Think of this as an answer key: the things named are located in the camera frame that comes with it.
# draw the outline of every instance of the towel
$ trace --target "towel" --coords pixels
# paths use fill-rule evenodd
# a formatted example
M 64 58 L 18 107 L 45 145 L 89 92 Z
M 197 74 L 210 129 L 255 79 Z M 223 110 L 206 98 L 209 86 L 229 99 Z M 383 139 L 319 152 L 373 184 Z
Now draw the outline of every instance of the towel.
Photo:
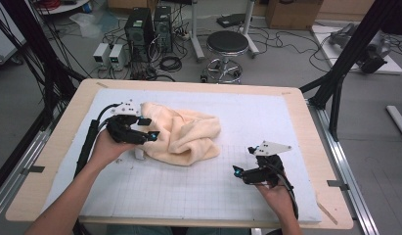
M 214 158 L 220 150 L 212 141 L 220 130 L 219 118 L 192 110 L 172 110 L 160 104 L 143 103 L 141 113 L 152 123 L 143 131 L 160 131 L 155 142 L 137 148 L 151 158 L 172 165 L 191 165 Z

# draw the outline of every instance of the forearm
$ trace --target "forearm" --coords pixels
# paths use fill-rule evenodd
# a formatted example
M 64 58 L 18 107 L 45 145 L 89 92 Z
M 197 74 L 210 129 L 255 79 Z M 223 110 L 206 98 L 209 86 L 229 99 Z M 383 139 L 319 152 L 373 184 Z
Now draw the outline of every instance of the forearm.
M 301 235 L 302 231 L 294 214 L 278 214 L 283 235 Z
M 70 234 L 100 170 L 86 165 L 25 234 Z

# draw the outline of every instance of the electronic device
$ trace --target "electronic device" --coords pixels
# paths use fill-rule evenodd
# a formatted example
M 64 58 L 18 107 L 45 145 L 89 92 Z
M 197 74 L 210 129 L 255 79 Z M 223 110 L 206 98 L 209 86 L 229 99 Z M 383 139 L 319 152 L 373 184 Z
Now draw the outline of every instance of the electronic device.
M 110 63 L 110 45 L 109 43 L 100 43 L 97 50 L 94 52 L 94 60 L 100 66 L 100 70 L 108 70 L 111 66 Z
M 169 6 L 156 7 L 153 23 L 160 52 L 173 52 L 171 13 L 172 9 Z
M 232 14 L 227 17 L 216 19 L 216 22 L 223 27 L 241 25 L 246 20 L 246 14 Z
M 114 44 L 112 52 L 110 53 L 110 61 L 115 71 L 122 71 L 124 65 L 127 64 L 127 58 L 122 44 Z
M 332 32 L 329 43 L 331 45 L 339 45 L 343 49 L 349 42 L 353 33 L 356 31 L 359 24 L 350 23 L 344 28 Z M 380 32 L 375 34 L 369 45 L 365 48 L 362 55 L 360 55 L 356 64 L 364 73 L 373 73 L 380 69 L 381 66 L 387 63 L 384 60 L 390 53 L 390 38 L 388 35 L 381 35 Z
M 132 62 L 149 62 L 150 45 L 155 39 L 149 8 L 133 8 L 124 27 Z

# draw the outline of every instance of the grid paper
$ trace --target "grid paper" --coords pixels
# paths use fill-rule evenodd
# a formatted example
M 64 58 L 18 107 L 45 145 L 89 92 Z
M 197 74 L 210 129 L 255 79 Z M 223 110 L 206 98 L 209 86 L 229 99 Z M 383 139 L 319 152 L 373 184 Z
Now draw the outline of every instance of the grid paper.
M 105 106 L 129 99 L 136 106 L 155 102 L 219 117 L 222 130 L 214 142 L 221 154 L 178 166 L 151 158 L 136 160 L 124 153 L 100 173 L 81 215 L 277 221 L 255 187 L 235 177 L 232 168 L 256 168 L 255 156 L 247 147 L 267 140 L 292 146 L 280 158 L 294 186 L 299 220 L 321 220 L 284 98 L 246 94 L 101 90 L 60 166 L 44 209 L 69 185 L 91 119 Z

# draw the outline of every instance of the power supply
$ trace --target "power supply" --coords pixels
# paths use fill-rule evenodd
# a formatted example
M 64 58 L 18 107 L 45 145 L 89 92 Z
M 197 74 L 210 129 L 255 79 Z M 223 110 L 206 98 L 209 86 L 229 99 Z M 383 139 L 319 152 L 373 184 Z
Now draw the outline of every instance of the power supply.
M 149 62 L 150 45 L 155 39 L 152 14 L 149 8 L 133 8 L 124 27 L 130 48 L 131 61 Z
M 112 52 L 110 53 L 110 61 L 115 71 L 122 71 L 124 65 L 127 63 L 123 45 L 114 44 Z
M 110 68 L 110 45 L 109 43 L 100 43 L 94 52 L 94 60 L 100 66 L 100 70 L 108 70 Z
M 156 7 L 153 23 L 156 35 L 158 35 L 157 47 L 161 52 L 173 52 L 171 13 L 172 10 L 169 6 Z

